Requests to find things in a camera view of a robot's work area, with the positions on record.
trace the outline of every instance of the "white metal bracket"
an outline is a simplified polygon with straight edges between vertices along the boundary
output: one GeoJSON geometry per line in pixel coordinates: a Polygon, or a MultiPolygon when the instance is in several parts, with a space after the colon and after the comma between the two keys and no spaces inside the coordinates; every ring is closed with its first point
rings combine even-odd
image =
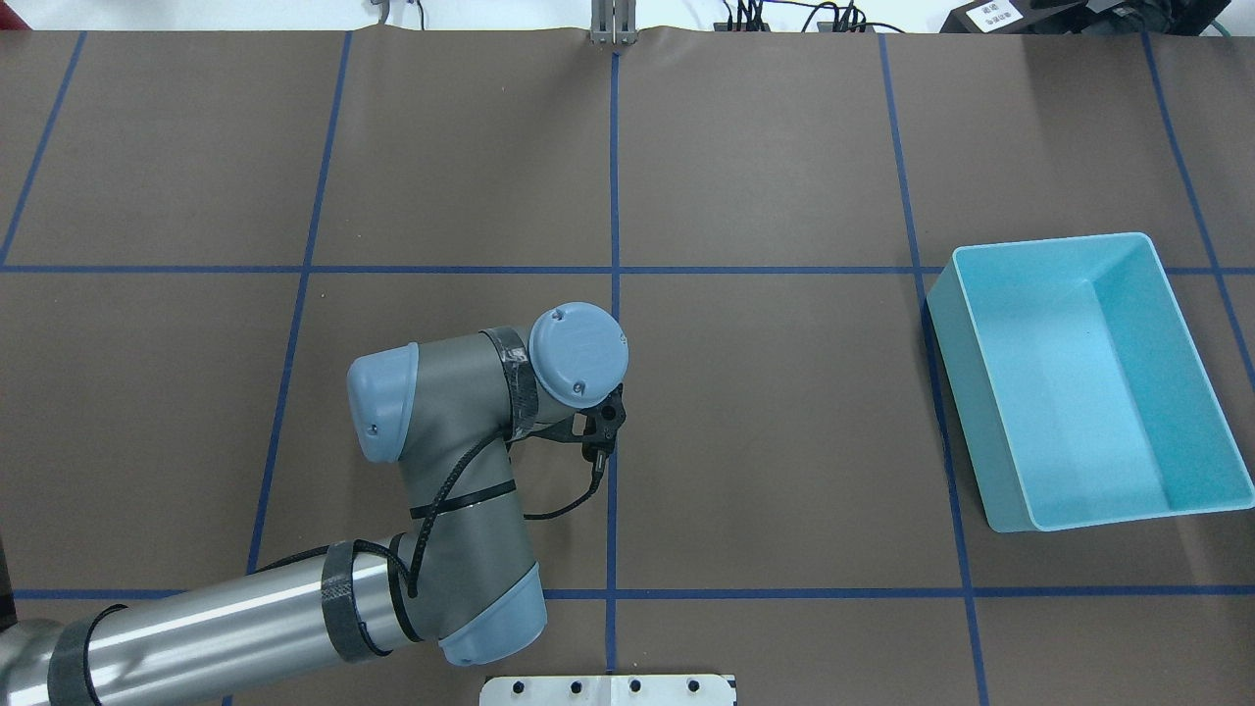
{"type": "Polygon", "coordinates": [[[735,706],[730,675],[494,677],[479,706],[735,706]]]}

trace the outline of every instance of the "electrical cable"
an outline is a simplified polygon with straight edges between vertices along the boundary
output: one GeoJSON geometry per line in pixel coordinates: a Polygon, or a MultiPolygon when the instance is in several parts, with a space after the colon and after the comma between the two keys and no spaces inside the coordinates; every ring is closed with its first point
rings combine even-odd
{"type": "Polygon", "coordinates": [[[836,25],[838,18],[841,16],[841,8],[836,3],[820,3],[818,5],[811,5],[811,14],[806,16],[806,21],[802,23],[802,31],[806,31],[811,26],[811,20],[814,19],[816,13],[825,8],[832,9],[832,24],[836,25]]]}
{"type": "MultiPolygon", "coordinates": [[[[453,487],[458,483],[458,479],[462,478],[462,472],[464,472],[467,466],[471,465],[471,461],[474,461],[476,458],[479,456],[481,451],[487,449],[493,441],[498,439],[502,439],[502,433],[493,431],[488,436],[481,439],[474,446],[468,449],[467,453],[463,454],[461,459],[458,459],[458,463],[454,464],[453,470],[449,472],[449,475],[446,477],[444,483],[441,485],[441,490],[435,494],[435,499],[432,500],[432,508],[439,508],[441,503],[444,503],[444,500],[448,499],[449,493],[453,490],[453,487]]],[[[563,508],[562,510],[558,512],[558,514],[569,512],[571,508],[574,508],[574,505],[579,505],[585,500],[587,500],[587,498],[582,498],[576,503],[574,503],[571,507],[563,508]]],[[[383,557],[384,561],[387,561],[389,564],[397,567],[397,573],[405,582],[407,593],[409,594],[410,598],[415,598],[418,596],[418,571],[423,567],[423,553],[427,551],[427,540],[432,535],[432,527],[435,524],[437,515],[439,515],[439,513],[433,512],[429,513],[425,518],[423,518],[423,525],[418,530],[418,542],[414,544],[414,554],[410,557],[408,567],[405,566],[405,562],[397,556],[395,552],[388,549],[387,547],[375,544],[374,542],[356,539],[353,542],[353,552],[355,554],[374,554],[376,557],[383,557]]],[[[292,554],[291,557],[284,557],[277,562],[266,564],[265,567],[257,569],[254,573],[260,574],[261,572],[269,572],[271,569],[277,569],[280,567],[286,567],[289,564],[304,562],[305,559],[321,557],[326,554],[329,545],[315,547],[314,549],[306,549],[305,552],[299,552],[296,554],[292,554]]]]}
{"type": "Polygon", "coordinates": [[[897,34],[906,34],[906,30],[899,29],[899,28],[896,28],[896,26],[894,26],[891,24],[887,24],[887,23],[857,23],[857,24],[852,24],[852,25],[847,26],[846,31],[862,31],[863,28],[868,28],[868,26],[882,26],[885,29],[891,29],[891,30],[896,31],[897,34]]]}
{"type": "Polygon", "coordinates": [[[894,26],[889,23],[873,23],[867,21],[867,13],[858,9],[853,0],[850,0],[843,8],[833,1],[825,3],[801,3],[798,0],[759,0],[759,3],[771,3],[773,5],[793,5],[794,8],[809,8],[811,14],[806,18],[806,24],[802,25],[802,31],[811,28],[811,21],[814,15],[823,8],[832,10],[832,31],[835,33],[865,33],[867,28],[882,26],[885,29],[891,29],[900,34],[906,34],[906,30],[894,26]]]}
{"type": "Polygon", "coordinates": [[[467,470],[471,461],[474,461],[476,456],[478,456],[481,451],[492,445],[493,441],[502,439],[505,434],[507,433],[494,430],[476,443],[474,446],[468,449],[467,453],[458,459],[458,463],[453,466],[453,470],[449,472],[449,475],[444,479],[444,484],[441,485],[441,490],[432,500],[432,512],[423,518],[423,527],[418,529],[418,542],[414,544],[414,556],[409,562],[409,577],[405,581],[405,588],[410,598],[418,596],[418,571],[423,567],[423,552],[427,549],[428,538],[432,537],[432,527],[435,524],[435,518],[439,517],[439,513],[435,509],[439,508],[441,503],[444,503],[444,500],[449,497],[449,493],[453,492],[453,487],[458,483],[458,479],[462,478],[462,472],[467,470]]]}
{"type": "Polygon", "coordinates": [[[536,513],[536,514],[523,514],[525,520],[552,520],[553,518],[561,518],[562,515],[575,510],[584,504],[585,500],[592,498],[597,493],[597,488],[601,485],[601,478],[606,474],[606,461],[601,459],[592,465],[592,478],[589,480],[589,490],[584,492],[584,495],[576,498],[575,500],[566,504],[566,507],[553,510],[551,513],[536,513]]]}

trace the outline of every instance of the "grid line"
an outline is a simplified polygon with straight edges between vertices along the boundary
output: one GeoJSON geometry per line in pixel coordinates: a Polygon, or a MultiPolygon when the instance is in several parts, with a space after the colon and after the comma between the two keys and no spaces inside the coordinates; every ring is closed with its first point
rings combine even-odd
{"type": "MultiPolygon", "coordinates": [[[[610,315],[619,320],[619,51],[610,54],[610,315]]],[[[617,604],[619,588],[619,450],[610,455],[606,469],[606,673],[619,662],[617,604]]]]}
{"type": "Polygon", "coordinates": [[[1155,61],[1155,49],[1151,46],[1151,35],[1142,33],[1142,50],[1146,54],[1146,68],[1151,73],[1151,84],[1155,87],[1155,99],[1160,104],[1160,117],[1163,119],[1163,132],[1168,138],[1168,147],[1172,149],[1172,158],[1176,161],[1177,172],[1181,174],[1181,184],[1185,187],[1186,197],[1190,199],[1190,209],[1194,211],[1195,223],[1199,226],[1199,237],[1202,238],[1202,247],[1207,251],[1207,261],[1211,262],[1211,273],[1216,278],[1216,287],[1220,290],[1220,300],[1225,305],[1225,313],[1229,316],[1229,325],[1234,330],[1237,342],[1237,352],[1241,356],[1242,366],[1246,369],[1246,380],[1255,389],[1255,365],[1251,365],[1250,350],[1246,346],[1246,336],[1242,335],[1242,326],[1237,322],[1237,312],[1234,302],[1229,297],[1229,286],[1225,285],[1225,275],[1220,270],[1220,258],[1216,256],[1216,247],[1211,242],[1211,233],[1207,231],[1207,221],[1202,216],[1202,206],[1199,203],[1199,194],[1194,189],[1194,179],[1190,178],[1190,168],[1185,163],[1185,154],[1176,138],[1176,129],[1172,127],[1172,115],[1168,112],[1168,102],[1163,95],[1163,84],[1160,80],[1160,66],[1155,61]]]}
{"type": "Polygon", "coordinates": [[[971,646],[971,665],[976,682],[976,697],[981,706],[989,706],[989,688],[985,683],[985,658],[980,647],[980,626],[976,623],[976,599],[971,591],[971,571],[968,566],[968,542],[963,532],[963,509],[959,507],[959,489],[955,483],[954,454],[950,448],[950,431],[945,419],[945,405],[941,398],[941,376],[937,370],[936,342],[932,337],[932,316],[929,313],[927,297],[924,288],[924,270],[920,262],[920,246],[915,236],[915,213],[911,208],[911,189],[906,177],[906,157],[902,152],[902,134],[897,124],[897,107],[894,102],[894,76],[889,63],[889,46],[885,35],[877,34],[880,45],[881,71],[885,79],[885,103],[889,109],[889,128],[894,138],[894,158],[897,162],[897,186],[902,198],[902,218],[906,224],[906,241],[911,250],[911,267],[915,275],[915,296],[920,306],[920,329],[924,334],[924,351],[929,369],[929,386],[932,393],[932,411],[936,415],[937,429],[941,433],[941,454],[945,466],[946,490],[950,497],[950,525],[954,530],[954,547],[959,562],[959,578],[963,582],[963,603],[968,617],[968,641],[971,646]]]}
{"type": "MultiPolygon", "coordinates": [[[[161,588],[25,588],[18,601],[158,601],[193,589],[161,588]]],[[[989,586],[973,587],[976,598],[1136,598],[1244,597],[1255,584],[1147,586],[989,586]]],[[[547,601],[884,601],[965,598],[961,587],[920,588],[546,588],[547,601]]]]}
{"type": "MultiPolygon", "coordinates": [[[[925,275],[944,267],[921,265],[925,275]]],[[[901,265],[0,265],[0,273],[310,273],[321,275],[914,275],[901,265]]],[[[1255,267],[1163,267],[1168,275],[1252,276],[1255,267]]]]}
{"type": "Polygon", "coordinates": [[[4,243],[0,243],[0,265],[9,257],[9,248],[13,247],[13,238],[18,236],[18,223],[21,222],[21,212],[26,208],[26,198],[30,196],[30,189],[35,184],[35,174],[39,172],[39,164],[44,161],[44,150],[48,149],[48,140],[53,137],[53,128],[56,125],[56,115],[61,112],[61,103],[65,102],[65,94],[70,89],[70,80],[74,78],[74,69],[78,68],[79,56],[83,54],[83,44],[87,41],[87,33],[80,31],[78,39],[74,41],[74,50],[70,53],[70,60],[65,65],[65,74],[61,76],[61,85],[56,89],[56,99],[53,100],[53,108],[48,112],[48,120],[44,122],[44,132],[39,135],[39,144],[35,147],[35,155],[30,158],[30,168],[26,169],[26,179],[21,183],[21,191],[18,193],[18,202],[13,207],[13,217],[9,218],[9,228],[4,233],[4,243]]]}
{"type": "Polygon", "coordinates": [[[257,571],[257,557],[261,552],[261,537],[266,529],[266,510],[270,507],[270,488],[275,479],[275,461],[279,458],[279,438],[284,428],[284,413],[287,408],[287,389],[292,380],[292,360],[296,357],[296,341],[300,337],[301,315],[305,310],[305,292],[309,287],[310,270],[314,262],[314,247],[318,243],[319,218],[323,213],[323,193],[326,189],[326,174],[331,167],[331,148],[335,144],[335,124],[340,115],[340,98],[344,93],[344,74],[349,65],[349,50],[353,46],[353,33],[344,33],[340,49],[340,70],[335,80],[335,95],[331,98],[331,115],[326,125],[326,140],[323,145],[323,162],[319,167],[318,189],[314,193],[314,208],[310,212],[310,228],[305,238],[305,262],[301,265],[301,278],[296,286],[296,303],[292,306],[292,322],[287,331],[287,349],[284,352],[284,372],[279,381],[279,399],[275,403],[275,418],[270,429],[270,445],[266,449],[266,466],[261,477],[261,489],[257,493],[257,512],[254,517],[252,539],[248,543],[248,562],[246,573],[257,571]]]}

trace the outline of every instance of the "white label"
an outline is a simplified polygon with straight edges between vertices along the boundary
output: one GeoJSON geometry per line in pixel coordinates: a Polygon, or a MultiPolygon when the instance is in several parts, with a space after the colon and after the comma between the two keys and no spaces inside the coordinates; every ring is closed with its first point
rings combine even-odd
{"type": "Polygon", "coordinates": [[[1024,19],[1024,15],[1019,14],[1015,5],[1012,5],[1012,0],[985,3],[979,8],[968,10],[968,16],[971,18],[971,21],[976,23],[976,28],[980,31],[994,31],[1000,26],[1007,26],[1015,20],[1024,19]]]}

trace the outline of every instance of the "black tape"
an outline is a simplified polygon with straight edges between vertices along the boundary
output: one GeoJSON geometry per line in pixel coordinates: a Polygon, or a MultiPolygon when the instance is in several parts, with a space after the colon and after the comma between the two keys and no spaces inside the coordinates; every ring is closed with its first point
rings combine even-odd
{"type": "Polygon", "coordinates": [[[61,630],[48,661],[48,702],[51,706],[100,706],[87,663],[87,650],[95,626],[109,613],[123,608],[125,606],[109,606],[95,617],[75,621],[61,630]]]}
{"type": "MultiPolygon", "coordinates": [[[[403,537],[405,537],[405,533],[394,537],[388,543],[388,551],[399,556],[400,539],[403,537]]],[[[397,613],[397,624],[400,626],[400,632],[405,633],[405,640],[423,642],[423,638],[418,637],[418,631],[414,630],[414,623],[409,622],[409,611],[405,609],[405,599],[400,594],[400,572],[395,562],[388,562],[388,594],[393,599],[393,612],[397,613]]]]}
{"type": "Polygon", "coordinates": [[[353,596],[353,540],[338,542],[326,549],[323,561],[323,624],[331,647],[345,662],[366,662],[385,657],[366,632],[353,596]]]}
{"type": "MultiPolygon", "coordinates": [[[[435,508],[437,515],[443,515],[444,513],[451,513],[453,510],[461,510],[476,503],[483,503],[484,500],[492,500],[493,498],[501,498],[507,493],[513,493],[517,489],[515,485],[515,479],[510,479],[497,485],[491,485],[483,490],[477,490],[474,493],[468,493],[466,495],[458,495],[457,498],[449,498],[448,500],[441,503],[435,508]]],[[[413,520],[422,520],[423,518],[432,514],[432,505],[423,505],[422,508],[410,508],[409,517],[413,520]]]]}
{"type": "Polygon", "coordinates": [[[536,393],[536,371],[527,357],[527,346],[518,331],[511,326],[483,329],[481,332],[497,347],[501,356],[501,370],[506,374],[506,387],[510,389],[510,410],[512,431],[506,441],[518,441],[532,433],[536,416],[541,411],[541,400],[536,393]]]}

